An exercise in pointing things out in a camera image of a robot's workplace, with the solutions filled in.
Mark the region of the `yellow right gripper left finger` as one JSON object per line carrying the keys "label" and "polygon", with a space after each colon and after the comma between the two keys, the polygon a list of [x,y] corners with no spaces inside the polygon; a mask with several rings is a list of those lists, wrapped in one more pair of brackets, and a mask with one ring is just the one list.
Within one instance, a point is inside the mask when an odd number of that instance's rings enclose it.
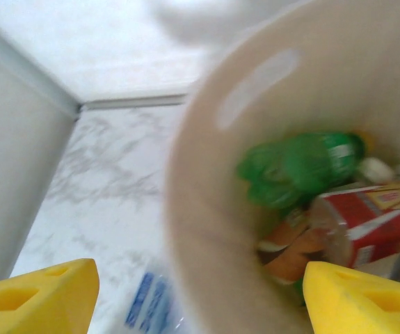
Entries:
{"label": "yellow right gripper left finger", "polygon": [[99,294],[93,259],[0,281],[0,333],[87,333]]}

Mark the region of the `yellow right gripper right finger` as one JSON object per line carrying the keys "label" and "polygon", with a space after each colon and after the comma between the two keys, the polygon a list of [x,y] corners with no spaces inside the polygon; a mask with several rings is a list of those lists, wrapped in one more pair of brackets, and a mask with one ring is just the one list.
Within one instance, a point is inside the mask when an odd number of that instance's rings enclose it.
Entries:
{"label": "yellow right gripper right finger", "polygon": [[315,333],[400,333],[400,283],[309,262],[303,294]]}

